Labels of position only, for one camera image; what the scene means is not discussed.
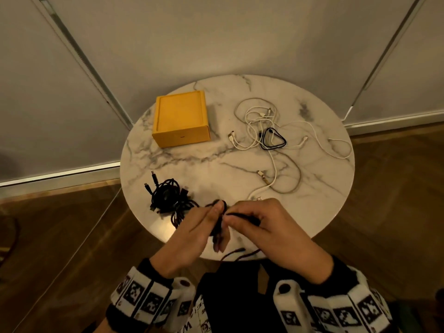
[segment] yellow box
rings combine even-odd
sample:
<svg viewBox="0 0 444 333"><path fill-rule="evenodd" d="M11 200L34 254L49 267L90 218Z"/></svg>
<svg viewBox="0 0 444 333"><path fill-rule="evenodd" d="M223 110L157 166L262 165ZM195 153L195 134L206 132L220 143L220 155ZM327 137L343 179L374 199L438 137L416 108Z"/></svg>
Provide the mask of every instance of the yellow box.
<svg viewBox="0 0 444 333"><path fill-rule="evenodd" d="M161 148L211 140L205 93L157 97L153 139Z"/></svg>

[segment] hand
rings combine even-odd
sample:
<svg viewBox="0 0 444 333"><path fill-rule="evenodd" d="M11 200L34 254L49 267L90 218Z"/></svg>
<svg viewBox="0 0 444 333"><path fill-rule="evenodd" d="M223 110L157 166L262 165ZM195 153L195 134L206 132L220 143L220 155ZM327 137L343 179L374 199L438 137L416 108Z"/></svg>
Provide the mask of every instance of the hand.
<svg viewBox="0 0 444 333"><path fill-rule="evenodd" d="M190 266L205 249L223 209L223 201L213 207L192 208L168 242L150 258L153 268L165 278L171 278L179 269ZM218 243L215 251L222 248L224 251L228 241L229 237Z"/></svg>
<svg viewBox="0 0 444 333"><path fill-rule="evenodd" d="M261 225L228 213L252 215ZM251 240L273 262L321 284L331 274L333 258L314 243L305 231L274 198L263 201L240 201L223 216L222 228L230 226Z"/></svg>

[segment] black cuff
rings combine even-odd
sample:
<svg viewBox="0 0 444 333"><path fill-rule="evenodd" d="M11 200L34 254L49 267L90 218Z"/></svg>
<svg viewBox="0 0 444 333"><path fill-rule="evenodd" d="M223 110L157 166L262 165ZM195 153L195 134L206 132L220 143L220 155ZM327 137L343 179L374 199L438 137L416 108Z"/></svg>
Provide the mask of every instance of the black cuff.
<svg viewBox="0 0 444 333"><path fill-rule="evenodd" d="M155 282L162 284L168 288L171 287L173 284L174 279L168 279L165 277L162 277L155 268L151 265L149 258L144 258L140 262L140 264L137 267L137 270L147 276L149 279L154 280Z"/></svg>
<svg viewBox="0 0 444 333"><path fill-rule="evenodd" d="M113 304L108 306L106 317L108 325L117 333L143 333L148 328L148 324L127 317Z"/></svg>
<svg viewBox="0 0 444 333"><path fill-rule="evenodd" d="M322 284L310 284L309 294L324 298L347 294L353 287L358 285L356 273L348 268L339 258L333 257L333 271L330 277Z"/></svg>

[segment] person's right hand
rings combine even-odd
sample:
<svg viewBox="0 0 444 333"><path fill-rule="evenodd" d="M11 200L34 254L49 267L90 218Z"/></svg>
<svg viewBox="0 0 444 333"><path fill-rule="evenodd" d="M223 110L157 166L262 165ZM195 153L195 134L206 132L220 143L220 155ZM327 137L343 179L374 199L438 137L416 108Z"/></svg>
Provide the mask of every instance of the person's right hand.
<svg viewBox="0 0 444 333"><path fill-rule="evenodd" d="M228 213L252 215L261 220L255 226ZM251 240L273 262L321 284L331 274L333 258L314 243L305 231L274 198L239 201L223 216L222 227L232 227Z"/></svg>

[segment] yellow box lid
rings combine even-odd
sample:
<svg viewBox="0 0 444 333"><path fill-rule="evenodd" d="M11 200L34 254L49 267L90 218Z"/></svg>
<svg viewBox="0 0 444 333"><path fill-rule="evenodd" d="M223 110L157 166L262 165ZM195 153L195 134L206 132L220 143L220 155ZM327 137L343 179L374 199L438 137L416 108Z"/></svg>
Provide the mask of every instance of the yellow box lid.
<svg viewBox="0 0 444 333"><path fill-rule="evenodd" d="M153 133L208 126L205 93L192 91L159 96L156 100Z"/></svg>

